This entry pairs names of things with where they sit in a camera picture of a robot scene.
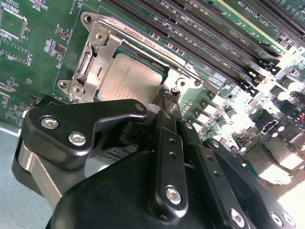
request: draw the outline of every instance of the hex bolt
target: hex bolt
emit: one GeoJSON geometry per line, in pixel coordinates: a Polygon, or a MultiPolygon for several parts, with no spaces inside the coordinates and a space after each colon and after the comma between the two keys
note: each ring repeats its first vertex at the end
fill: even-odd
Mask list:
{"type": "Polygon", "coordinates": [[[55,118],[46,117],[41,120],[41,125],[47,129],[55,129],[59,126],[59,122],[55,118]]]}
{"type": "Polygon", "coordinates": [[[239,214],[238,211],[236,211],[235,209],[231,209],[230,215],[231,215],[231,218],[233,219],[233,221],[234,221],[240,228],[243,228],[243,227],[244,227],[244,218],[242,217],[241,214],[239,214]]]}
{"type": "Polygon", "coordinates": [[[139,111],[144,111],[144,108],[143,108],[140,104],[136,104],[135,107],[136,107],[139,111]]]}
{"type": "Polygon", "coordinates": [[[69,134],[68,140],[75,146],[82,146],[86,142],[86,137],[80,132],[72,132],[69,134]]]}
{"type": "Polygon", "coordinates": [[[167,187],[166,188],[166,197],[173,203],[173,204],[180,204],[181,203],[181,195],[177,189],[174,187],[167,187]]]}

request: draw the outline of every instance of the capacitor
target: capacitor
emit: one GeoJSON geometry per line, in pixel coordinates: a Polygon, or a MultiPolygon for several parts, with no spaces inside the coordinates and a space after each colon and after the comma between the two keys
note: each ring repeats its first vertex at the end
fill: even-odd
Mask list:
{"type": "Polygon", "coordinates": [[[268,132],[268,134],[271,135],[271,137],[277,137],[278,136],[278,132],[274,128],[271,128],[267,132],[268,132]]]}
{"type": "Polygon", "coordinates": [[[299,96],[297,100],[298,100],[298,102],[300,102],[301,104],[305,105],[305,95],[304,95],[304,94],[301,95],[301,96],[299,96]]]}
{"type": "Polygon", "coordinates": [[[278,123],[274,126],[274,129],[277,131],[277,132],[282,132],[283,130],[285,130],[285,126],[283,126],[282,124],[278,123]]]}
{"type": "Polygon", "coordinates": [[[284,91],[282,88],[278,87],[273,91],[273,95],[278,98],[279,100],[287,100],[289,99],[290,95],[288,92],[284,91]]]}
{"type": "Polygon", "coordinates": [[[227,123],[227,121],[225,121],[225,120],[220,120],[220,121],[218,121],[217,123],[218,123],[218,125],[219,125],[219,127],[220,127],[220,129],[221,129],[222,131],[226,132],[226,131],[230,130],[230,126],[229,126],[229,124],[227,123]]]}
{"type": "Polygon", "coordinates": [[[239,115],[236,110],[232,109],[227,112],[227,115],[232,120],[232,122],[236,123],[239,121],[239,115]]]}
{"type": "Polygon", "coordinates": [[[299,89],[299,83],[291,79],[284,80],[282,86],[292,92],[299,89]]]}
{"type": "Polygon", "coordinates": [[[220,135],[215,130],[209,132],[209,137],[214,138],[217,141],[220,141],[221,139],[220,135]]]}
{"type": "Polygon", "coordinates": [[[247,148],[246,148],[246,146],[244,145],[244,143],[243,143],[243,141],[242,141],[241,138],[238,137],[237,139],[235,139],[235,142],[236,142],[236,144],[237,144],[237,146],[238,146],[240,152],[244,152],[244,151],[247,150],[247,148]]]}

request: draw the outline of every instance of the green circuit board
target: green circuit board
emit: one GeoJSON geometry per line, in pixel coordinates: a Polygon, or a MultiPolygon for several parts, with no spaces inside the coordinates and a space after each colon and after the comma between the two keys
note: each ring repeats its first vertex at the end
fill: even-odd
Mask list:
{"type": "MultiPolygon", "coordinates": [[[[160,28],[156,33],[160,36],[153,38],[161,46],[191,63],[202,79],[219,90],[219,95],[228,101],[227,107],[239,104],[245,114],[251,113],[255,109],[248,104],[251,97],[236,84],[236,76],[243,77],[244,67],[253,65],[252,54],[255,58],[270,61],[273,59],[267,52],[261,51],[261,45],[269,46],[280,55],[286,54],[287,48],[280,43],[283,34],[271,21],[263,15],[258,15],[248,1],[173,2],[179,7],[164,5],[161,0],[1,0],[0,119],[21,126],[23,111],[31,109],[33,103],[38,103],[46,95],[70,103],[66,94],[57,87],[57,81],[70,80],[73,76],[89,34],[80,20],[80,15],[85,11],[115,17],[147,37],[152,37],[155,33],[153,25],[160,28]],[[211,11],[201,8],[201,4],[209,4],[211,11]],[[206,17],[206,20],[215,23],[219,30],[226,34],[228,42],[222,36],[211,32],[200,23],[200,20],[193,20],[192,12],[197,18],[206,17]],[[183,28],[188,29],[180,30],[181,28],[169,20],[173,17],[177,21],[179,19],[179,24],[182,24],[183,28]],[[235,27],[225,23],[226,19],[235,27]],[[245,39],[239,29],[247,34],[245,39]],[[237,45],[230,42],[234,38],[237,45]],[[244,44],[245,51],[236,49],[238,44],[244,44]],[[192,52],[179,48],[183,45],[192,52]],[[215,68],[210,67],[210,62],[215,62],[215,68]]],[[[304,23],[304,1],[283,1],[281,4],[300,23],[304,23]]],[[[303,83],[305,54],[301,53],[294,58],[287,68],[291,71],[296,70],[299,74],[289,77],[303,83]]],[[[201,88],[189,89],[183,95],[180,107],[184,119],[195,118],[194,112],[201,108],[203,101],[209,100],[209,93],[207,89],[201,88]]],[[[271,99],[272,96],[260,97],[260,101],[271,99]]],[[[227,107],[223,107],[222,112],[213,116],[214,121],[222,117],[227,107]]],[[[213,122],[206,128],[219,130],[213,122]]],[[[205,130],[200,134],[202,139],[207,137],[205,130]]],[[[265,139],[259,132],[253,135],[257,137],[253,144],[265,139]]]]}

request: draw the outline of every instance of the dimm slot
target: dimm slot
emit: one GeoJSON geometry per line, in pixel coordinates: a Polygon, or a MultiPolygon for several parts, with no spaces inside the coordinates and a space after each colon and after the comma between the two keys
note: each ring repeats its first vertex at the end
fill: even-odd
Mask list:
{"type": "MultiPolygon", "coordinates": [[[[168,10],[166,10],[165,8],[163,8],[162,6],[156,4],[156,2],[154,2],[153,0],[142,0],[143,2],[145,2],[146,4],[149,4],[150,7],[161,11],[163,14],[165,14],[166,17],[169,18],[173,18],[173,19],[177,19],[175,14],[170,13],[168,10]]],[[[141,5],[142,7],[145,7],[147,10],[150,10],[148,6],[145,5],[141,5]]],[[[187,15],[191,20],[193,20],[194,22],[196,22],[202,29],[204,29],[205,31],[209,32],[211,35],[213,35],[214,37],[217,37],[220,41],[222,41],[224,44],[226,44],[227,46],[230,47],[230,49],[232,51],[234,51],[235,53],[239,53],[239,55],[244,56],[243,60],[241,61],[238,59],[238,57],[236,57],[234,54],[231,54],[230,51],[227,51],[224,48],[221,48],[218,44],[214,43],[211,39],[209,39],[208,37],[206,37],[205,39],[202,39],[203,34],[200,34],[198,32],[198,30],[196,30],[194,27],[190,27],[186,22],[182,21],[181,19],[178,18],[178,25],[180,25],[181,29],[175,25],[174,22],[169,22],[168,18],[163,18],[163,20],[166,20],[167,23],[171,23],[171,26],[173,26],[174,28],[176,28],[177,30],[179,30],[180,33],[184,33],[187,37],[190,37],[192,40],[195,40],[197,43],[199,43],[201,46],[206,47],[207,45],[213,49],[215,51],[215,54],[217,53],[217,51],[215,49],[218,49],[220,52],[223,52],[226,54],[226,56],[228,56],[231,60],[231,62],[234,62],[235,64],[238,64],[241,68],[244,68],[245,65],[247,64],[249,66],[250,69],[250,65],[255,65],[257,68],[260,68],[257,65],[257,60],[255,58],[253,58],[252,56],[248,55],[247,53],[245,53],[244,51],[242,51],[241,49],[239,49],[237,46],[235,46],[234,44],[232,44],[231,42],[229,42],[228,40],[224,39],[224,37],[222,35],[220,35],[219,33],[215,32],[214,30],[212,30],[211,28],[209,28],[208,26],[204,25],[203,23],[199,22],[197,19],[195,19],[194,17],[192,17],[191,15],[187,15]],[[191,32],[192,34],[196,35],[197,38],[195,38],[193,35],[191,35],[190,33],[188,33],[187,31],[191,32]]]]}
{"type": "Polygon", "coordinates": [[[291,27],[287,22],[285,22],[282,18],[277,16],[271,9],[265,6],[259,0],[244,0],[246,4],[252,7],[257,12],[261,13],[267,20],[269,20],[275,27],[278,28],[283,34],[288,36],[290,39],[298,43],[299,45],[305,46],[305,36],[300,34],[297,30],[291,27]]]}
{"type": "MultiPolygon", "coordinates": [[[[184,0],[173,0],[175,2],[177,2],[178,4],[184,6],[184,10],[186,12],[189,12],[190,14],[192,14],[193,16],[195,16],[197,19],[202,20],[202,21],[206,21],[208,24],[214,26],[214,28],[216,30],[218,30],[221,34],[227,36],[228,38],[230,37],[232,39],[232,41],[236,42],[241,48],[243,48],[244,50],[248,51],[249,54],[253,55],[253,56],[257,56],[257,53],[253,52],[252,49],[248,48],[243,42],[237,40],[233,35],[227,33],[225,30],[223,30],[222,28],[220,28],[217,24],[215,24],[214,22],[212,22],[208,17],[205,17],[205,15],[194,9],[193,7],[191,7],[190,5],[187,4],[187,2],[185,2],[184,0]]],[[[270,55],[259,43],[259,41],[257,41],[255,38],[253,38],[252,36],[250,36],[248,33],[246,33],[245,31],[243,31],[241,28],[239,28],[237,25],[235,25],[234,23],[232,23],[230,20],[228,20],[226,17],[224,17],[223,15],[219,14],[219,12],[217,12],[215,9],[209,7],[205,2],[201,2],[201,7],[204,8],[204,10],[206,12],[208,12],[209,14],[211,14],[213,17],[215,17],[217,20],[221,21],[223,24],[225,24],[226,26],[228,26],[233,32],[235,32],[236,34],[238,34],[241,39],[243,39],[244,41],[251,43],[253,46],[255,46],[255,48],[262,53],[265,56],[269,56],[270,58],[274,58],[272,55],[270,55]]]]}
{"type": "Polygon", "coordinates": [[[274,0],[261,0],[263,4],[269,7],[274,13],[280,16],[284,21],[291,25],[295,30],[305,34],[305,26],[298,22],[290,13],[288,13],[278,2],[274,0]]]}
{"type": "Polygon", "coordinates": [[[194,46],[190,45],[188,42],[185,42],[183,39],[181,39],[181,37],[175,35],[174,33],[171,32],[171,34],[169,35],[170,37],[174,38],[176,40],[176,42],[178,41],[182,46],[184,47],[188,47],[189,50],[193,53],[196,53],[197,55],[199,55],[201,58],[203,58],[204,60],[208,61],[208,62],[212,62],[215,59],[220,59],[223,62],[223,65],[221,65],[221,68],[223,69],[225,66],[230,66],[230,69],[226,69],[228,71],[231,71],[232,73],[238,73],[240,76],[242,76],[243,78],[245,76],[248,75],[248,69],[245,68],[245,63],[243,63],[242,61],[236,59],[235,61],[238,62],[240,64],[239,67],[238,65],[236,65],[234,62],[232,62],[230,59],[228,59],[226,56],[224,56],[223,54],[219,53],[218,51],[216,51],[215,49],[213,49],[213,47],[210,47],[208,44],[203,43],[201,40],[197,39],[196,37],[194,37],[193,35],[191,35],[190,33],[186,32],[185,30],[177,27],[175,25],[175,23],[168,21],[167,18],[165,18],[164,16],[162,16],[161,14],[153,11],[151,9],[151,7],[145,5],[144,3],[142,3],[139,0],[133,0],[133,2],[135,2],[136,4],[138,4],[139,6],[143,7],[144,9],[146,9],[148,12],[152,13],[154,16],[157,16],[158,18],[161,18],[162,21],[168,23],[172,28],[175,28],[176,31],[178,31],[181,34],[184,34],[184,36],[189,39],[191,38],[191,40],[201,46],[204,49],[207,49],[212,55],[214,55],[214,57],[210,57],[209,55],[206,55],[206,53],[202,52],[199,49],[195,49],[194,46]]]}
{"type": "Polygon", "coordinates": [[[104,0],[104,1],[107,2],[107,4],[109,4],[110,6],[114,7],[116,10],[126,14],[127,16],[132,18],[137,23],[145,26],[151,32],[160,36],[160,38],[169,40],[169,42],[172,43],[175,47],[184,51],[185,53],[190,55],[192,58],[202,62],[205,66],[212,69],[216,73],[222,75],[226,79],[231,80],[232,82],[234,82],[237,85],[241,85],[241,83],[244,81],[243,79],[241,79],[239,77],[239,75],[237,73],[232,73],[227,70],[224,70],[225,68],[222,65],[219,65],[219,63],[217,63],[216,61],[212,60],[212,61],[206,62],[202,58],[200,58],[196,54],[194,54],[194,52],[185,49],[184,47],[186,46],[189,49],[194,50],[194,47],[191,47],[186,42],[180,41],[181,43],[183,43],[183,46],[181,46],[181,45],[177,44],[176,42],[171,41],[171,39],[169,39],[167,37],[168,31],[164,27],[162,27],[160,24],[156,23],[154,20],[147,18],[146,15],[144,15],[142,12],[136,10],[134,7],[131,7],[126,2],[120,1],[120,0],[104,0]]]}

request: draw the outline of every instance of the ram slot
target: ram slot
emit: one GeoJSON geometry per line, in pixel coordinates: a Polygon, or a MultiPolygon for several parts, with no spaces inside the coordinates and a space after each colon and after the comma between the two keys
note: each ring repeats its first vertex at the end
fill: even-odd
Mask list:
{"type": "Polygon", "coordinates": [[[218,50],[218,55],[220,53],[224,53],[228,59],[230,59],[231,62],[235,63],[236,65],[239,65],[241,68],[245,68],[247,66],[247,70],[253,69],[255,71],[260,71],[263,73],[263,69],[258,66],[257,60],[239,49],[237,46],[226,40],[222,35],[218,34],[214,30],[212,30],[208,25],[205,25],[201,22],[199,22],[197,19],[192,17],[191,15],[187,15],[189,19],[196,22],[197,28],[194,26],[190,26],[187,22],[176,18],[176,15],[171,13],[166,8],[162,7],[160,4],[158,4],[156,1],[153,0],[134,0],[142,7],[145,7],[147,10],[151,11],[153,14],[157,15],[158,17],[161,17],[159,12],[163,13],[165,16],[163,20],[168,21],[169,18],[173,18],[177,21],[177,24],[173,21],[168,21],[167,23],[171,23],[171,26],[176,28],[180,33],[184,34],[186,37],[191,38],[192,40],[196,41],[197,43],[201,44],[201,46],[208,45],[213,50],[218,50]]]}
{"type": "Polygon", "coordinates": [[[268,51],[266,51],[261,46],[259,41],[254,39],[252,36],[250,36],[248,33],[243,31],[237,25],[232,23],[226,17],[219,14],[217,10],[210,7],[208,4],[201,2],[201,9],[204,9],[204,11],[199,11],[194,7],[192,7],[191,5],[189,5],[184,0],[173,0],[173,1],[176,2],[177,6],[179,5],[180,7],[183,7],[186,12],[193,15],[197,20],[200,20],[204,23],[211,25],[221,35],[225,36],[228,40],[231,40],[231,42],[234,42],[236,45],[239,46],[239,48],[243,49],[245,52],[248,52],[249,55],[255,56],[258,59],[261,57],[266,57],[269,60],[274,59],[274,56],[270,55],[268,51]],[[227,32],[219,25],[217,25],[217,23],[211,20],[205,13],[212,15],[221,24],[229,28],[231,30],[231,33],[227,32]]]}
{"type": "Polygon", "coordinates": [[[235,84],[241,85],[241,83],[244,82],[243,76],[239,74],[237,71],[229,70],[225,68],[222,64],[219,64],[213,58],[209,58],[209,61],[206,61],[204,58],[202,58],[202,56],[200,56],[201,53],[200,51],[195,49],[191,44],[185,42],[178,36],[171,36],[172,39],[168,38],[167,29],[165,29],[163,26],[161,26],[153,19],[147,17],[144,13],[137,10],[132,5],[129,5],[125,1],[120,1],[120,0],[105,0],[105,2],[107,2],[110,6],[114,7],[116,10],[128,15],[131,19],[143,25],[144,27],[149,29],[152,33],[155,33],[158,36],[160,36],[160,38],[167,39],[168,42],[173,44],[175,47],[179,48],[185,53],[188,53],[188,55],[190,55],[192,58],[202,62],[205,66],[211,68],[213,71],[231,80],[235,84]]]}
{"type": "MultiPolygon", "coordinates": [[[[230,0],[223,0],[227,4],[230,4],[230,0]]],[[[261,13],[267,20],[269,20],[274,26],[276,26],[283,34],[287,35],[290,39],[298,43],[299,45],[305,46],[304,33],[295,30],[281,17],[276,15],[266,5],[261,3],[259,0],[244,0],[246,4],[253,7],[257,12],[261,13]]]]}

